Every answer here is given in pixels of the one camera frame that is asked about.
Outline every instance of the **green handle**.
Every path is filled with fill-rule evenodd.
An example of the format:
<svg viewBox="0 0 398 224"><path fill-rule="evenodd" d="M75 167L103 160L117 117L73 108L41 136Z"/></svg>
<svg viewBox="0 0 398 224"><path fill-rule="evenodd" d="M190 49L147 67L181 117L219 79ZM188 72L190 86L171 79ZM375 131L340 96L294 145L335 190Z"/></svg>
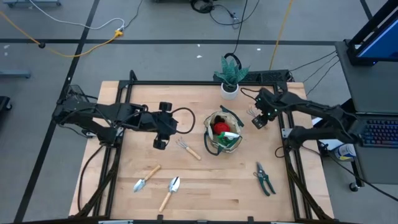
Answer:
<svg viewBox="0 0 398 224"><path fill-rule="evenodd" d="M261 185L261 188L262 188L262 190L264 191L264 193L265 193L267 196L270 196L270 193L267 191L266 186L264 186L264 179L263 179L262 177L258 177L258 179L259 179L259 181L260 181L260 185Z"/></svg>
<svg viewBox="0 0 398 224"><path fill-rule="evenodd" d="M275 193L275 190L274 190L274 188L273 188L273 186L272 186L272 184L271 184L271 182L269 181L269 178L266 177L265 180L266 180L266 182L267 182L269 188L271 189L271 192L272 192L273 194L276 194L276 193Z"/></svg>

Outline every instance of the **pruning shears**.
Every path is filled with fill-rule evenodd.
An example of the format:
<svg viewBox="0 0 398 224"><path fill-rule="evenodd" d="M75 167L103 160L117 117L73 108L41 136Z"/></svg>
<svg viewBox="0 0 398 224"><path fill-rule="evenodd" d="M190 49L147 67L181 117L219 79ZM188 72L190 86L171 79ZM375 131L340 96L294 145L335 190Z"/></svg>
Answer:
<svg viewBox="0 0 398 224"><path fill-rule="evenodd" d="M257 172L254 172L253 175L259 179L262 190L267 196L270 196L270 193L267 191L266 186L264 185L265 181L267 182L267 185L269 186L271 192L273 194L276 194L274 188L272 187L271 182L269 181L268 175L262 169L261 164L259 162L256 162L256 164L257 164Z"/></svg>

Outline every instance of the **chair wheel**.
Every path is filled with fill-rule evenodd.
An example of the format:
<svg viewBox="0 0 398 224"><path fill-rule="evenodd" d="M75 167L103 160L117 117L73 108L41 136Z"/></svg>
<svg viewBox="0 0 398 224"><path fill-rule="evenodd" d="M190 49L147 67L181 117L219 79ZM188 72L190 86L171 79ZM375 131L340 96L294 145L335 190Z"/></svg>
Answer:
<svg viewBox="0 0 398 224"><path fill-rule="evenodd" d="M7 106L6 106L6 110L10 111L11 109L12 109L12 104L8 103Z"/></svg>
<svg viewBox="0 0 398 224"><path fill-rule="evenodd" d="M352 192L357 192L359 190L359 187L356 185L356 182L352 182L352 183L349 184L349 189Z"/></svg>

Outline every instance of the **wooden tabletop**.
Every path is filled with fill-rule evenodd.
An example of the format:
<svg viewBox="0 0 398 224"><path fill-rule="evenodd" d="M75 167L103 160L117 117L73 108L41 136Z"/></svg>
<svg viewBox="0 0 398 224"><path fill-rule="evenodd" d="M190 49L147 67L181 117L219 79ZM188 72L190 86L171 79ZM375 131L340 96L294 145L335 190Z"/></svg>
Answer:
<svg viewBox="0 0 398 224"><path fill-rule="evenodd" d="M114 103L117 86L118 82L103 82L98 103ZM258 90L259 86L248 88ZM305 98L302 83L288 83L288 88ZM155 133L126 131L111 218L156 219L160 214L159 207L167 195L169 182L173 177L179 176L180 188L172 194L161 213L165 220L245 221L248 216L253 216L256 221L294 221L285 161L274 155L275 149L282 145L278 120L268 122L265 128L256 129L251 123L252 117L246 113L254 101L243 94L239 94L233 101L223 100L219 86L133 86L132 103L146 104L149 111L157 111L160 101L171 102L173 109L192 109L197 120L195 128L190 134L171 136L170 144L164 151L152 147ZM220 110L220 105L236 113L245 124L242 131L243 141L232 154L212 156L203 145L203 121ZM192 124L192 116L187 111L175 113L174 118L179 122L178 130L186 131ZM296 125L307 128L312 126L311 117L307 114L294 112L294 121ZM180 137L201 156L200 161L176 144L175 141ZM317 148L314 141L307 141L304 145ZM97 139L88 140L82 167L98 147ZM325 213L333 217L321 159L303 149L301 155L308 191ZM87 167L83 178L82 205L90 199L98 186L103 156L104 150ZM258 179L253 176L257 161L269 174L275 195L267 197L261 190ZM158 164L162 166L161 170L147 181L141 191L133 193L134 184ZM78 185L70 209L71 215L77 213L77 189ZM304 217L303 209L300 209L300 214Z"/></svg>

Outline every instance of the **floor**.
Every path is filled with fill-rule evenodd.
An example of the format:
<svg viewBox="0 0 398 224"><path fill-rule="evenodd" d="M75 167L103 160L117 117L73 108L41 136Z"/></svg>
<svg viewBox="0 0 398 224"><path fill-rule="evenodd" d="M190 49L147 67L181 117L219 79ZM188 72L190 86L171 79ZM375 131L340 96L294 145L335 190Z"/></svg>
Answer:
<svg viewBox="0 0 398 224"><path fill-rule="evenodd" d="M333 42L351 38L366 23L360 0L296 0L287 19L281 45L272 69L293 69L334 51ZM386 0L366 0L374 14ZM220 0L241 17L243 0ZM40 5L49 14L66 21L93 26L113 17L129 20L138 0L69 0L63 6ZM249 0L250 12L256 0ZM268 70L289 0L262 0L242 28L236 54L250 69ZM37 39L49 40L47 47L64 54L83 52L114 35L118 22L88 33L82 27L59 24L29 5L18 4L0 11ZM216 19L230 22L218 9ZM187 0L144 0L139 16L125 30L117 44L96 49L82 58L71 59L27 44L25 37L0 19L0 67L28 69L30 79L1 79L0 95L12 98L11 113L0 131L0 222L13 222L47 132L55 103L65 81L78 84L87 94L97 95L103 80L128 79L133 69L140 80L211 80L220 68L220 57L233 50L238 31L215 24L208 15L191 10ZM304 81L323 61L294 71L297 82ZM323 67L305 82L308 92L326 72ZM335 105L350 97L345 78L337 63L308 98ZM41 173L24 215L24 221L65 218L80 169L85 139L66 129L55 128ZM352 176L333 161L324 169L335 217L358 223L396 223L397 204L370 187L352 193ZM377 185L398 196L398 186Z"/></svg>

